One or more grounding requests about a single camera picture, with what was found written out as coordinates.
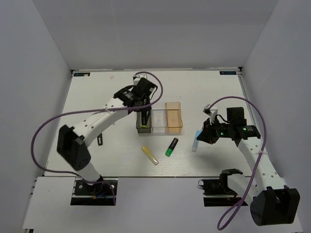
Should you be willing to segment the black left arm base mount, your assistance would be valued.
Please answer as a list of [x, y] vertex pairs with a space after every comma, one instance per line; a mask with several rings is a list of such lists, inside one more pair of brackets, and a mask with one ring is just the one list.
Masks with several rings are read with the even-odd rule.
[[89, 185], [76, 180], [70, 204], [72, 206], [115, 206], [118, 180], [108, 179], [103, 184]]

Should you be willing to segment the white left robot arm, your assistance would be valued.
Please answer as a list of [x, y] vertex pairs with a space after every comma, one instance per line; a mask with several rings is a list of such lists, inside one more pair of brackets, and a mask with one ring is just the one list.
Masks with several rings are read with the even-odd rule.
[[60, 128], [56, 150], [80, 177], [87, 180], [86, 188], [91, 193], [99, 193], [103, 182], [91, 163], [88, 147], [99, 134], [129, 115], [133, 111], [131, 107], [149, 104], [155, 89], [157, 86], [154, 83], [146, 78], [138, 78], [132, 88], [127, 86], [116, 92], [102, 112], [95, 112], [72, 127], [64, 125]]

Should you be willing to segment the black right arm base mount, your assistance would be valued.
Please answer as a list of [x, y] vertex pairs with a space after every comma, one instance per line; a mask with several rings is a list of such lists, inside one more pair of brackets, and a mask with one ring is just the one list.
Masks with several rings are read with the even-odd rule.
[[228, 187], [228, 176], [242, 175], [239, 169], [226, 169], [217, 179], [200, 179], [198, 186], [203, 190], [205, 207], [230, 207], [238, 203], [241, 197]]

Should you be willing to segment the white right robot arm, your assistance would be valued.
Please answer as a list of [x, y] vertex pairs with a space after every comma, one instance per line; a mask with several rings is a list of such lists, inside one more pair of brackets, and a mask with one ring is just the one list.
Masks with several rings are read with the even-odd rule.
[[258, 226], [292, 224], [298, 209], [300, 194], [289, 188], [272, 165], [267, 152], [261, 148], [263, 140], [256, 126], [248, 125], [242, 107], [227, 108], [227, 119], [220, 123], [218, 109], [206, 106], [208, 115], [198, 141], [215, 144], [220, 138], [230, 138], [245, 157], [255, 173], [249, 185], [248, 179], [237, 168], [222, 170], [216, 180], [201, 180], [198, 184], [206, 196], [243, 196], [243, 204], [250, 207], [253, 221]]

